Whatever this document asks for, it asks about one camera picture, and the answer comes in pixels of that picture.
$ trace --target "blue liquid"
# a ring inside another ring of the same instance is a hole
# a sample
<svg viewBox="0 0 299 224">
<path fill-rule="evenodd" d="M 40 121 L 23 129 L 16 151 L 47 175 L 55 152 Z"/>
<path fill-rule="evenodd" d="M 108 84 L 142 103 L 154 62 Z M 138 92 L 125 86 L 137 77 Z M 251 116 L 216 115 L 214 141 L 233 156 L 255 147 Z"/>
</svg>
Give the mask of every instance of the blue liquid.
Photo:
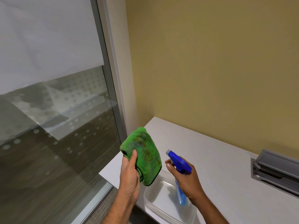
<svg viewBox="0 0 299 224">
<path fill-rule="evenodd" d="M 187 204 L 187 197 L 181 190 L 181 188 L 178 186 L 178 181 L 176 180 L 176 197 L 180 203 L 180 205 L 186 205 Z"/>
</svg>

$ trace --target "green cloth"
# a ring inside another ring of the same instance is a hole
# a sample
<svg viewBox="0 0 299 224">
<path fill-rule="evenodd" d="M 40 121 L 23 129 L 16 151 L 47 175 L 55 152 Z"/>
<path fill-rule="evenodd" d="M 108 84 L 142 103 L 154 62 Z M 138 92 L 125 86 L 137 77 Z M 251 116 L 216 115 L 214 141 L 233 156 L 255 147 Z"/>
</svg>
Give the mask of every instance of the green cloth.
<svg viewBox="0 0 299 224">
<path fill-rule="evenodd" d="M 123 155 L 130 160 L 133 149 L 137 151 L 137 171 L 140 182 L 149 186 L 162 168 L 158 149 L 144 127 L 133 131 L 121 145 Z"/>
</svg>

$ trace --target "person's left hand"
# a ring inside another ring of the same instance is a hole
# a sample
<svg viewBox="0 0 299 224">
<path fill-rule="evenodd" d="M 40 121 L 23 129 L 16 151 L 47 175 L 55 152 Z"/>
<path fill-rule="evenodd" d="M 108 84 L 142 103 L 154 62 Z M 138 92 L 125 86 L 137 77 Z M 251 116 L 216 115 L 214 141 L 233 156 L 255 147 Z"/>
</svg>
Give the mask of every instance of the person's left hand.
<svg viewBox="0 0 299 224">
<path fill-rule="evenodd" d="M 133 150 L 130 161 L 123 157 L 118 192 L 127 196 L 129 202 L 135 204 L 139 196 L 140 177 L 135 169 L 137 152 Z"/>
</svg>

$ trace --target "frosted glass decal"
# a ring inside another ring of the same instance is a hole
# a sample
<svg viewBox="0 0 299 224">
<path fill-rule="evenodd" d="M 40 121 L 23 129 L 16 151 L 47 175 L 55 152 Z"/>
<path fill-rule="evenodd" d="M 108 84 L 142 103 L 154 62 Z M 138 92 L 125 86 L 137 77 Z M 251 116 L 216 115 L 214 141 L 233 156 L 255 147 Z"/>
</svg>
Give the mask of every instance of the frosted glass decal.
<svg viewBox="0 0 299 224">
<path fill-rule="evenodd" d="M 103 65 L 90 0 L 0 0 L 0 94 Z"/>
</svg>

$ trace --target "glass door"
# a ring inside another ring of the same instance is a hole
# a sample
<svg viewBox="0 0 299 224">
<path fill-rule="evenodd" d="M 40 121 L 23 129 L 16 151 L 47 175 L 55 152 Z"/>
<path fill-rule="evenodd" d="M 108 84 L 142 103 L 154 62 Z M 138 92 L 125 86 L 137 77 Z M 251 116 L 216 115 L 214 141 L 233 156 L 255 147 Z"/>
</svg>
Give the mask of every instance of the glass door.
<svg viewBox="0 0 299 224">
<path fill-rule="evenodd" d="M 124 140 L 96 0 L 1 0 L 0 18 L 1 223 L 71 223 Z"/>
</svg>

